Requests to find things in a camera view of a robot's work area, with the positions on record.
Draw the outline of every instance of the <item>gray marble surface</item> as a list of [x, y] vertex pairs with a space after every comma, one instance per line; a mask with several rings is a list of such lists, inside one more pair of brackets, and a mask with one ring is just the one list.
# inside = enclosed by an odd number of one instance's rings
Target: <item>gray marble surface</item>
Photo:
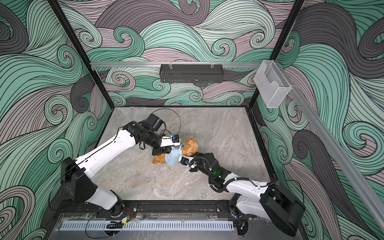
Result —
[[[116, 108], [99, 144], [113, 137], [118, 127], [141, 121], [158, 108]], [[181, 117], [180, 137], [192, 136], [199, 152], [212, 152], [219, 164], [242, 177], [269, 181], [245, 108], [172, 108]], [[168, 110], [155, 113], [176, 133], [179, 119]], [[189, 172], [181, 164], [152, 164], [152, 149], [131, 147], [107, 163], [92, 178], [100, 187], [114, 190], [125, 200], [229, 200], [233, 194], [216, 193], [208, 177]]]

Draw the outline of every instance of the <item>swirl pattern wallpaper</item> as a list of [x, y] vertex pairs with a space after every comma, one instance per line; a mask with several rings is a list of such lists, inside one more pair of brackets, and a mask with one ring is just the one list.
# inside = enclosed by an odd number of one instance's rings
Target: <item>swirl pattern wallpaper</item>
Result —
[[[309, 4], [321, 2], [311, 0]], [[261, 62], [294, 0], [59, 0], [91, 61]], [[248, 105], [257, 69], [223, 83], [161, 83], [159, 68], [99, 68], [117, 106]]]
[[[300, 11], [278, 61], [384, 201], [383, 33], [384, 1], [326, 0]], [[259, 97], [257, 106], [278, 178], [304, 189], [309, 239], [384, 239], [295, 100], [267, 109]]]
[[60, 162], [96, 146], [111, 109], [46, 0], [0, 0], [0, 82], [0, 238], [43, 239]]

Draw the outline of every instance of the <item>gray wave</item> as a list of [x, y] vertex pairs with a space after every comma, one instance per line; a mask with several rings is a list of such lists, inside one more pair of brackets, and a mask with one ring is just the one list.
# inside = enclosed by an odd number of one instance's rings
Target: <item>gray wave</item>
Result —
[[187, 0], [179, 0], [180, 11], [169, 0], [117, 0], [107, 8], [95, 23], [98, 28], [115, 29], [127, 26], [140, 33], [152, 23], [161, 20], [176, 20], [187, 25], [202, 23], [209, 12], [209, 0], [200, 0], [200, 8], [196, 3], [187, 4]]
[[313, 171], [326, 190], [332, 202], [346, 215], [346, 217], [372, 235], [373, 231], [365, 224], [341, 185], [340, 179], [334, 169], [331, 157], [322, 141], [313, 132], [300, 130], [292, 140], [293, 151], [300, 158], [311, 154]]
[[11, 34], [8, 26], [0, 22], [0, 56], [12, 53], [21, 53], [28, 46], [28, 33], [20, 19], [5, 5], [0, 3], [0, 16], [11, 25]]
[[301, 46], [321, 43], [336, 49], [343, 56], [351, 73], [361, 78], [384, 76], [384, 58], [370, 60], [384, 51], [384, 43], [375, 43], [384, 30], [384, 18], [378, 20], [356, 45], [356, 25], [343, 8], [319, 3], [300, 11], [293, 30], [300, 34]]

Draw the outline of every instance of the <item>black cable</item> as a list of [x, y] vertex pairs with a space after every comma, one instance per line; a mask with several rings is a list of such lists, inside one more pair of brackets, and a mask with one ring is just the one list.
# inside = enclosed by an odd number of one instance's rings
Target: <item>black cable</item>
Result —
[[161, 132], [160, 132], [160, 136], [165, 133], [165, 132], [169, 132], [170, 135], [172, 135], [172, 133], [168, 130], [168, 129], [163, 129]]
[[140, 148], [141, 150], [144, 150], [144, 149], [145, 149], [145, 143], [143, 142], [143, 148], [141, 147], [141, 143], [142, 143], [142, 142], [139, 142], [139, 148]]
[[85, 235], [87, 235], [87, 237], [89, 237], [89, 238], [91, 238], [91, 239], [103, 239], [103, 238], [109, 238], [109, 237], [110, 237], [109, 235], [107, 235], [107, 236], [96, 237], [96, 238], [95, 238], [95, 237], [91, 237], [91, 236], [89, 236], [88, 233], [87, 233], [87, 226], [88, 226], [89, 221], [90, 221], [96, 214], [98, 214], [100, 211], [101, 211], [101, 209], [99, 209], [95, 214], [93, 214], [93, 215], [88, 219], [88, 222], [87, 222], [87, 224], [85, 225]]
[[[56, 180], [55, 184], [53, 185], [53, 188], [55, 187], [56, 183], [61, 180], [62, 177], [64, 177], [70, 170], [66, 171], [58, 180]], [[51, 206], [51, 195], [52, 195], [52, 192], [53, 192], [53, 188], [51, 189], [51, 192], [49, 192], [49, 195], [48, 195], [48, 207], [53, 210], [53, 211], [60, 211], [60, 210], [63, 210], [64, 208], [68, 207], [71, 203], [73, 203], [73, 200], [72, 202], [70, 202], [69, 204], [65, 205], [64, 207], [60, 208], [60, 209], [53, 209], [53, 207]]]
[[303, 196], [303, 205], [304, 205], [304, 191], [303, 191], [303, 188], [301, 187], [300, 182], [297, 181], [297, 180], [294, 180], [294, 179], [278, 180], [278, 181], [276, 181], [276, 182], [272, 182], [272, 183], [270, 183], [270, 184], [267, 184], [267, 185], [265, 185], [265, 186], [260, 186], [260, 187], [268, 187], [268, 186], [273, 185], [273, 184], [276, 184], [276, 183], [278, 183], [278, 182], [289, 182], [289, 181], [296, 182], [296, 183], [299, 185], [299, 187], [300, 187], [300, 189], [301, 189], [301, 195]]
[[120, 129], [120, 128], [121, 128], [121, 127], [118, 127], [118, 132], [116, 133], [115, 138], [114, 138], [111, 142], [107, 143], [105, 146], [103, 146], [102, 148], [98, 149], [96, 152], [92, 153], [91, 155], [89, 155], [88, 157], [86, 157], [84, 160], [87, 160], [87, 159], [90, 158], [93, 154], [97, 153], [97, 152], [100, 151], [101, 149], [103, 149], [103, 148], [105, 148], [106, 146], [108, 146], [109, 144], [113, 143], [113, 142], [115, 141], [115, 139], [118, 137], [119, 129]]
[[245, 219], [244, 221], [242, 221], [242, 222], [240, 222], [240, 223], [238, 223], [238, 224], [235, 224], [235, 225], [233, 225], [233, 226], [234, 226], [234, 227], [237, 227], [237, 226], [239, 226], [240, 224], [245, 223], [246, 221], [248, 221], [248, 219]]
[[177, 114], [177, 112], [175, 112], [174, 110], [169, 109], [169, 108], [160, 108], [160, 109], [154, 110], [151, 114], [153, 114], [153, 113], [155, 113], [155, 112], [157, 112], [157, 111], [159, 111], [159, 110], [170, 110], [170, 111], [174, 112], [174, 113], [177, 115], [177, 117], [178, 117], [179, 120], [180, 120], [180, 127], [179, 127], [179, 130], [177, 131], [177, 133], [176, 133], [175, 135], [179, 134], [179, 132], [180, 132], [180, 130], [181, 130], [181, 118], [180, 118], [180, 116]]

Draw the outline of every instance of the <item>black metal frame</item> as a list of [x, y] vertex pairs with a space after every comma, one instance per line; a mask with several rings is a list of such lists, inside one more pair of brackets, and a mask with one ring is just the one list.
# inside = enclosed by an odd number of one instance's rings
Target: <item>black metal frame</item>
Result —
[[[283, 30], [279, 36], [279, 39], [277, 40], [277, 43], [272, 51], [272, 54], [269, 58], [269, 60], [277, 60], [277, 57], [279, 56], [279, 53], [281, 49], [283, 48], [283, 45], [288, 38], [289, 33], [291, 32], [291, 29], [296, 21], [297, 16], [299, 15], [299, 12], [301, 10], [301, 7], [303, 6], [305, 0], [296, 0], [292, 6], [292, 9], [288, 15], [288, 18], [284, 24]], [[253, 96], [251, 98], [251, 101], [249, 102], [249, 107], [253, 108], [257, 97], [259, 96], [259, 91], [255, 91], [253, 93]]]
[[[75, 50], [79, 54], [81, 60], [86, 65], [90, 75], [92, 76], [93, 80], [95, 81], [96, 85], [100, 89], [101, 93], [103, 94], [104, 98], [106, 99], [109, 107], [111, 108], [110, 116], [108, 117], [108, 121], [110, 117], [112, 116], [113, 110], [115, 107], [153, 107], [153, 108], [159, 108], [164, 106], [115, 106], [112, 102], [111, 97], [109, 96], [107, 90], [105, 89], [102, 80], [100, 79], [100, 76], [98, 73], [92, 69], [90, 65], [90, 60], [86, 54], [86, 52], [81, 47], [80, 41], [76, 37], [68, 19], [64, 15], [59, 3], [57, 0], [47, 0], [49, 5], [51, 6], [52, 10], [54, 11], [56, 17], [60, 21], [61, 25], [63, 26], [65, 32], [67, 33], [69, 39], [73, 43]], [[285, 43], [286, 38], [288, 37], [292, 26], [296, 20], [296, 17], [301, 9], [301, 6], [303, 5], [304, 0], [296, 0], [293, 8], [290, 12], [290, 15], [288, 19], [285, 22], [285, 25], [283, 27], [283, 31], [281, 35], [279, 36], [279, 39], [277, 41], [277, 44], [271, 54], [270, 60], [276, 60], [277, 56], [283, 47], [283, 44]], [[242, 106], [167, 106], [167, 108], [178, 108], [178, 107], [193, 107], [193, 108], [228, 108], [228, 107], [244, 107], [250, 124], [252, 126], [253, 132], [255, 134], [257, 143], [259, 145], [259, 149], [261, 152], [261, 155], [263, 157], [265, 166], [267, 168], [268, 174], [271, 179], [277, 179], [276, 172], [273, 168], [272, 162], [269, 158], [268, 150], [266, 149], [263, 139], [261, 138], [261, 134], [259, 132], [259, 129], [256, 125], [255, 117], [252, 113], [252, 108], [255, 105], [256, 99], [259, 96], [259, 90], [256, 89], [249, 105], [242, 105]], [[104, 129], [98, 139], [98, 142], [100, 141], [100, 138], [106, 128], [106, 125], [104, 126]], [[228, 200], [138, 200], [138, 201], [131, 201], [131, 200], [124, 200], [123, 201], [126, 209], [123, 212], [123, 216], [128, 215], [129, 211], [127, 209], [130, 209], [133, 212], [133, 217], [136, 217], [138, 213], [140, 214], [147, 214], [147, 213], [204, 213], [209, 214], [212, 217], [223, 217], [228, 218], [228, 220], [232, 220], [234, 224], [237, 224], [241, 222], [244, 219], [247, 219], [249, 216], [242, 216], [242, 218], [234, 218], [229, 210], [229, 201]], [[64, 200], [61, 203], [61, 207], [68, 205], [69, 200]], [[98, 212], [100, 210], [99, 206], [93, 205], [93, 204], [69, 204], [67, 207], [65, 207], [63, 210], [57, 211], [55, 215], [52, 217], [52, 221], [56, 222], [59, 218], [61, 213], [66, 212]], [[98, 217], [105, 217], [107, 213], [103, 210], [101, 210], [98, 213]], [[47, 239], [50, 235], [50, 232], [52, 229], [47, 229], [47, 233], [45, 235], [45, 239]], [[301, 226], [299, 227], [299, 231], [302, 235], [302, 238], [304, 240], [308, 239], [306, 232], [304, 231], [304, 228]]]
[[262, 136], [260, 134], [259, 128], [256, 125], [255, 117], [251, 111], [251, 108], [246, 107], [245, 110], [247, 111], [248, 119], [249, 119], [249, 122], [251, 123], [253, 133], [255, 134], [257, 144], [259, 145], [260, 153], [263, 157], [265, 167], [267, 169], [269, 177], [271, 179], [277, 179], [276, 171], [273, 168], [271, 159], [269, 158], [268, 150], [264, 145], [264, 141], [263, 141]]
[[90, 59], [88, 58], [88, 55], [84, 51], [83, 47], [81, 46], [80, 41], [76, 37], [76, 34], [74, 33], [67, 17], [65, 16], [63, 10], [61, 9], [59, 3], [57, 0], [47, 0], [49, 5], [51, 6], [53, 12], [55, 13], [57, 19], [59, 20], [61, 26], [63, 27], [64, 31], [67, 33], [69, 39], [71, 40], [75, 50], [77, 51], [78, 55], [80, 56], [81, 60], [83, 61], [84, 65], [86, 66], [89, 74], [91, 75], [93, 81], [96, 83], [97, 87], [100, 89], [101, 94], [104, 96], [105, 100], [107, 101], [109, 107], [113, 110], [114, 104], [112, 102], [111, 97], [109, 96], [107, 90], [105, 89], [103, 82], [101, 81], [98, 73], [92, 69], [90, 64]]

